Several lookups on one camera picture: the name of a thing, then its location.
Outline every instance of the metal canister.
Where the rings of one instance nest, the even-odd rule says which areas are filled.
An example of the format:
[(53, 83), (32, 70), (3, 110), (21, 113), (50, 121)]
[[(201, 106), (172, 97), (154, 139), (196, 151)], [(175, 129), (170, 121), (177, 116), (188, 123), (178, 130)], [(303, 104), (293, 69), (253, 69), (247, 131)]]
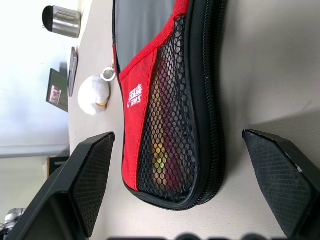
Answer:
[(77, 39), (81, 30), (81, 13), (75, 10), (47, 6), (42, 13), (45, 28), (56, 34)]

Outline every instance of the white plush toy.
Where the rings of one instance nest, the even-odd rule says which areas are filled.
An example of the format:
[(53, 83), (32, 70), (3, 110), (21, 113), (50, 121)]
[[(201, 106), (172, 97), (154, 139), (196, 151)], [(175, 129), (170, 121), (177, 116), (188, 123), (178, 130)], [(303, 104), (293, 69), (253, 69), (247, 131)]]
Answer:
[(102, 74), (87, 78), (78, 93), (80, 108), (89, 115), (95, 116), (107, 108), (110, 89), (107, 82), (116, 78), (113, 67), (107, 67)]

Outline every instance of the gray fabric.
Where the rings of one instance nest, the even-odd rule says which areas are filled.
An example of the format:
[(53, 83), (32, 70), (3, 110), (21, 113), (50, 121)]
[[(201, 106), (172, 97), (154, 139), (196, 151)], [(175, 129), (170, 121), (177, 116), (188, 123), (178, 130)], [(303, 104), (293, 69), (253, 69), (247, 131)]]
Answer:
[(115, 42), (121, 71), (164, 28), (175, 1), (115, 1)]

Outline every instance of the black textured plastic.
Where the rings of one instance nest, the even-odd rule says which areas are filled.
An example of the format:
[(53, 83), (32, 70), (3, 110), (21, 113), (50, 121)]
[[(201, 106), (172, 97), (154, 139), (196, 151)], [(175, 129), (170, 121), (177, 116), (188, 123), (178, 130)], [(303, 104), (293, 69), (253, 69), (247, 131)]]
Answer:
[(109, 135), (92, 145), (71, 191), (87, 237), (92, 236), (105, 195), (113, 143), (114, 136)]
[(243, 137), (260, 189), (284, 234), (291, 237), (308, 209), (312, 189), (274, 142), (250, 132)]
[(184, 63), (186, 18), (159, 49), (152, 74), (137, 174), (138, 189), (181, 202), (191, 191), (197, 164)]

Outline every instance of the beige table surface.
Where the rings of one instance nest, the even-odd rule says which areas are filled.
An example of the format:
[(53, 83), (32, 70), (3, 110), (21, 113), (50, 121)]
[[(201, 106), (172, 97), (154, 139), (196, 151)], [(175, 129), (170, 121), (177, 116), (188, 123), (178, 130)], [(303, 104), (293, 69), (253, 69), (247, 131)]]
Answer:
[(220, 193), (188, 211), (162, 210), (132, 196), (121, 178), (124, 115), (118, 82), (107, 110), (86, 115), (77, 93), (112, 62), (112, 0), (93, 0), (78, 50), (69, 99), (71, 151), (94, 135), (115, 132), (106, 194), (93, 240), (164, 236), (239, 239), (255, 232), (283, 236), (265, 201), (241, 133), (253, 128), (293, 141), (320, 167), (320, 1), (230, 0), (222, 49), (221, 94), (227, 173)]

